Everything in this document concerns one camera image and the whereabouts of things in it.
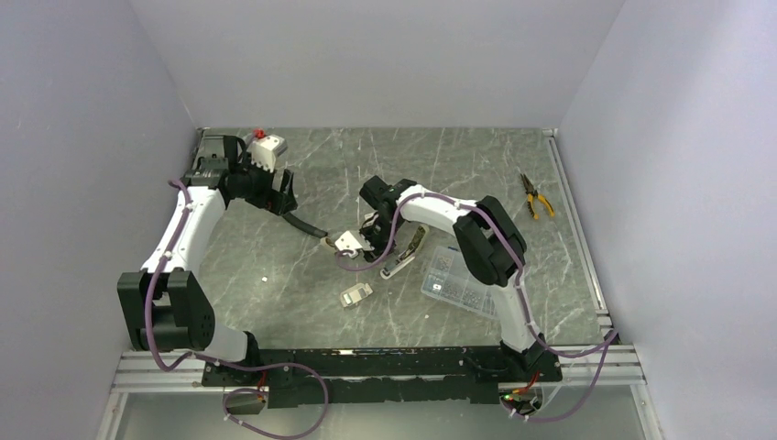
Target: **small metal part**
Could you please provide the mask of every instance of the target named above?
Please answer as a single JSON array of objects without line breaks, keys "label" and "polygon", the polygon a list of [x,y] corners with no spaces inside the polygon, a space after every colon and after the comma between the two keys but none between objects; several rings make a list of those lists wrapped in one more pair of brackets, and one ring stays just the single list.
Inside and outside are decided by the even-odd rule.
[{"label": "small metal part", "polygon": [[421,245],[428,234],[429,227],[427,225],[419,225],[408,244],[408,248],[380,271],[380,277],[384,280],[388,280],[402,270],[402,268],[410,264],[415,259],[415,253],[421,249]]},{"label": "small metal part", "polygon": [[337,247],[334,245],[334,242],[329,236],[324,236],[321,238],[321,246],[329,252],[337,252]]},{"label": "small metal part", "polygon": [[369,287],[369,284],[360,282],[347,291],[340,293],[340,303],[346,308],[353,307],[371,294],[372,288]]}]

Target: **marble floor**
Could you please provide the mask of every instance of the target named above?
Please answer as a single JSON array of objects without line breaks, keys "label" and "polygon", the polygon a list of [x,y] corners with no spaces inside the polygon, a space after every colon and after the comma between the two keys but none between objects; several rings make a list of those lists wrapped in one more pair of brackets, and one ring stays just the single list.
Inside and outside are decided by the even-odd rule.
[{"label": "marble floor", "polygon": [[[563,203],[563,189],[539,129],[282,128],[282,164],[295,172],[299,218],[331,234],[358,228],[369,206],[358,197],[368,178],[412,179],[459,198],[497,197],[528,242],[526,283],[535,320],[556,345],[601,341],[589,279]],[[208,134],[248,133],[208,129]],[[556,216],[526,208],[520,173],[544,193]],[[414,227],[400,230],[406,246]],[[490,345],[498,321],[421,293],[434,249],[455,246],[432,231],[407,268],[390,280],[378,270],[339,269],[334,255],[283,219],[242,201],[216,225],[199,281],[219,319],[251,331],[260,347],[431,347]],[[344,309],[338,295],[357,282],[375,293]]]}]

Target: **white component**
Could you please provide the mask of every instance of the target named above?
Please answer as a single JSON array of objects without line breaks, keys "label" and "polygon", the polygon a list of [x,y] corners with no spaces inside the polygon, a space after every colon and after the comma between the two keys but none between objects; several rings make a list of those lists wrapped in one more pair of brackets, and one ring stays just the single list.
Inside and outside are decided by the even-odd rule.
[{"label": "white component", "polygon": [[[413,185],[403,191],[402,194],[399,195],[397,204],[402,203],[403,200],[413,194],[421,193],[424,194],[424,197],[413,199],[402,206],[402,209],[399,211],[399,213],[402,214],[402,217],[409,222],[424,223],[453,235],[454,223],[456,223],[456,220],[462,215],[467,215],[469,211],[456,208],[444,200],[429,197],[428,194],[433,192],[421,185]],[[451,199],[460,204],[468,204],[471,206],[475,206],[476,203],[474,200],[459,200],[454,197],[451,197]]]},{"label": "white component", "polygon": [[[405,203],[400,210],[400,214],[405,220],[411,222],[420,222],[431,227],[436,227],[450,235],[454,235],[454,223],[462,215],[467,215],[469,211],[457,207],[460,204],[475,206],[474,200],[459,200],[451,197],[455,205],[446,201],[429,197],[431,191],[421,185],[413,185],[399,196],[398,204],[412,194],[424,194],[424,197],[418,197]],[[497,318],[502,327],[502,340],[505,344],[520,352],[531,347],[534,343],[534,337],[531,336],[529,328],[526,326],[526,320],[523,317],[523,311],[520,306],[518,293],[515,290],[515,275],[510,277],[506,287],[493,286],[489,289],[491,298],[497,311]]]},{"label": "white component", "polygon": [[334,247],[338,251],[348,251],[348,257],[355,259],[359,255],[359,250],[372,250],[372,247],[367,241],[355,231],[345,231],[337,241],[334,242]]},{"label": "white component", "polygon": [[[224,198],[218,190],[211,190],[204,186],[192,186],[189,188],[189,195],[192,197],[193,210],[189,212],[189,219],[181,232],[178,243],[170,252],[170,261],[165,265],[163,272],[172,272],[175,268],[191,270],[196,277],[200,271],[200,264],[205,256],[205,250],[208,248],[208,239],[213,232],[213,228],[219,218],[224,214]],[[170,219],[168,228],[165,230],[162,239],[157,244],[157,248],[151,257],[143,263],[141,269],[153,272],[159,264],[159,258],[164,255],[165,247],[170,242],[173,231],[175,231],[179,220],[183,214],[186,199],[183,192],[178,192],[178,202],[175,206],[175,212]]]},{"label": "white component", "polygon": [[[513,274],[509,278],[507,286],[492,286],[488,292],[491,293],[491,300],[494,301],[494,309],[497,311],[499,324],[502,327],[502,341],[513,350],[521,352],[531,347],[534,343],[534,336],[529,332],[526,319],[523,317],[519,293],[515,289],[515,277],[516,274]],[[523,280],[520,283],[525,292],[526,284],[523,283]]]},{"label": "white component", "polygon": [[380,278],[382,278],[383,280],[388,280],[389,278],[393,277],[397,272],[402,270],[402,268],[404,268],[405,266],[411,264],[414,259],[415,259],[414,255],[411,255],[411,256],[405,258],[404,260],[402,260],[402,262],[400,264],[394,266],[394,269],[392,269],[391,272],[388,272],[385,269],[381,270],[380,271]]},{"label": "white component", "polygon": [[261,139],[254,139],[248,145],[251,161],[254,165],[267,171],[274,171],[275,164],[280,155],[286,152],[286,140],[283,137],[269,135]]},{"label": "white component", "polygon": [[240,362],[246,357],[248,335],[216,323],[210,345],[200,353],[227,362]]}]

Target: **metal frame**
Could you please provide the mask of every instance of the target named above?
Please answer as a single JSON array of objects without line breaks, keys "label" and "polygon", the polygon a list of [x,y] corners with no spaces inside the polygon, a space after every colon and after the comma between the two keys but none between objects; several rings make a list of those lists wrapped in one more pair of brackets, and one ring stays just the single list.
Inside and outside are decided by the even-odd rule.
[{"label": "metal frame", "polygon": [[594,268],[594,261],[591,259],[591,252],[588,250],[588,242],[585,241],[585,234],[583,227],[580,225],[580,217],[577,215],[577,208],[575,208],[575,199],[572,197],[572,192],[569,189],[569,181],[566,179],[566,173],[564,172],[564,165],[561,161],[558,148],[556,146],[556,139],[553,136],[546,136],[545,142],[548,144],[548,153],[553,160],[553,167],[556,170],[556,174],[559,176],[559,185],[561,186],[561,195],[564,199],[564,207],[566,212],[569,213],[569,226],[572,227],[572,234],[575,235],[577,243],[577,251],[580,254],[580,259],[583,261],[585,271],[587,272],[588,288],[591,291],[591,297],[594,300],[594,306],[597,309],[607,309],[607,303],[602,295],[602,288],[599,285],[599,278],[596,276],[596,268]]},{"label": "metal frame", "polygon": [[[559,176],[564,206],[567,212],[570,213],[569,222],[576,238],[580,259],[584,262],[585,270],[588,274],[588,287],[596,307],[596,318],[602,335],[605,335],[612,328],[612,319],[609,316],[607,304],[602,295],[596,269],[591,259],[583,228],[580,225],[580,218],[575,209],[575,202],[569,188],[569,182],[564,173],[564,165],[562,164],[554,137],[556,131],[543,130],[543,134],[545,135],[548,152],[553,160],[553,166]],[[574,353],[587,348],[587,346],[555,346],[554,348]],[[162,358],[170,362],[179,355],[180,353],[166,353],[162,354]],[[588,386],[600,359],[601,355],[598,353],[580,359],[561,358],[560,363],[562,364],[564,380],[557,382],[557,384],[569,387]],[[192,392],[223,394],[233,390],[233,388],[203,387],[200,384],[200,380],[202,379],[204,368],[205,363],[203,361],[187,359],[175,371],[166,373],[157,368],[148,352],[125,352],[116,369],[114,383],[108,396],[108,403],[105,406],[104,417],[100,424],[97,440],[115,440],[130,394],[185,394]],[[395,380],[410,378],[411,376],[393,377]],[[500,383],[499,388],[501,390],[510,390],[525,385],[525,383],[506,382]],[[629,386],[645,438],[649,440],[663,439],[663,432],[653,408],[651,396],[647,388],[647,381],[634,346],[620,345],[612,346],[609,349],[597,386]]]}]

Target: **black cable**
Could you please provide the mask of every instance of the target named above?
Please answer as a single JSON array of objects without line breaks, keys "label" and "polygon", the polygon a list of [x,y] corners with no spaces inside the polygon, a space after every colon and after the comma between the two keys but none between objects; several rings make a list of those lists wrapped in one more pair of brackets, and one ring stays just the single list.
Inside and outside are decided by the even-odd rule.
[{"label": "black cable", "polygon": [[309,223],[305,223],[299,218],[297,218],[296,215],[292,213],[286,213],[282,215],[283,219],[289,222],[289,225],[292,225],[299,229],[300,231],[304,232],[305,234],[309,236],[313,236],[316,238],[324,238],[329,236],[329,233],[324,231],[323,229],[319,229],[315,227],[314,225],[311,225]]},{"label": "black cable", "polygon": [[513,401],[505,401],[505,403],[512,409],[515,410],[515,412],[520,416],[527,416],[532,415],[536,413],[541,407],[541,403],[537,403],[534,401],[524,401],[521,400],[513,400]]}]

